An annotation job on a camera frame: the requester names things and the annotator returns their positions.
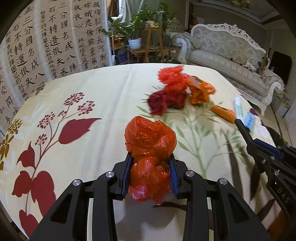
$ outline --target sofa armrest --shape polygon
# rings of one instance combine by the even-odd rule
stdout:
[[[262,80],[266,85],[266,94],[262,98],[261,102],[268,106],[272,101],[273,94],[275,93],[278,96],[282,96],[284,91],[284,82],[283,80],[275,73],[269,69],[265,69],[262,75]]]
[[[178,55],[178,60],[182,64],[187,64],[189,54],[197,49],[194,47],[192,41],[181,33],[171,33],[171,43],[173,45],[181,47]]]

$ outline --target ceiling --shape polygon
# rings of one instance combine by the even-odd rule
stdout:
[[[247,15],[254,20],[262,23],[270,18],[274,18],[279,13],[266,0],[190,0],[193,4],[205,3],[228,8],[233,11]],[[239,7],[232,2],[241,2],[243,6]]]

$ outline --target cardboard box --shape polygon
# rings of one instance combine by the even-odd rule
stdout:
[[[286,101],[284,101],[283,98],[278,96],[275,96],[273,98],[271,105],[274,108],[275,112],[278,113],[281,117],[284,117],[290,109],[290,106],[287,105]]]
[[[170,56],[172,58],[178,58],[181,48],[180,47],[172,47],[170,51]]]

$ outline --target blue gripper pad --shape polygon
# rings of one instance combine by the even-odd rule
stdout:
[[[263,142],[259,139],[255,139],[254,143],[255,143],[255,145],[269,151],[271,153],[271,155],[275,156],[278,161],[282,162],[283,158],[281,156],[281,152],[277,148],[275,148],[272,145],[269,145],[268,143]]]
[[[130,180],[130,172],[131,172],[131,167],[133,166],[133,158],[130,155],[128,159],[128,163],[126,165],[126,169],[124,170],[123,178],[122,178],[122,190],[121,190],[121,195],[123,198],[128,194],[128,187],[129,187],[129,180]]]
[[[179,195],[179,188],[178,188],[178,177],[177,173],[173,164],[173,160],[170,157],[168,160],[168,165],[170,167],[170,187],[172,190],[172,193],[174,193],[175,197],[178,197]]]

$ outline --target floral bedsheet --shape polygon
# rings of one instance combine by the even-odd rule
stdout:
[[[212,104],[234,110],[239,92],[217,71],[186,65],[185,73],[216,88],[211,102],[187,102],[184,109],[153,116],[147,98],[162,88],[157,72],[168,66],[174,65],[131,64],[73,74],[47,83],[25,102],[1,144],[0,200],[28,237],[72,180],[97,179],[125,159],[124,129],[137,115],[171,127],[177,135],[176,159],[204,178],[228,179],[269,227],[280,208],[265,188],[266,176],[254,172],[236,126],[210,111]],[[251,106],[242,97],[241,102],[246,114]],[[251,135],[274,145],[259,117]],[[118,239],[182,240],[186,200],[173,194],[164,199],[161,207],[129,196],[114,201]]]

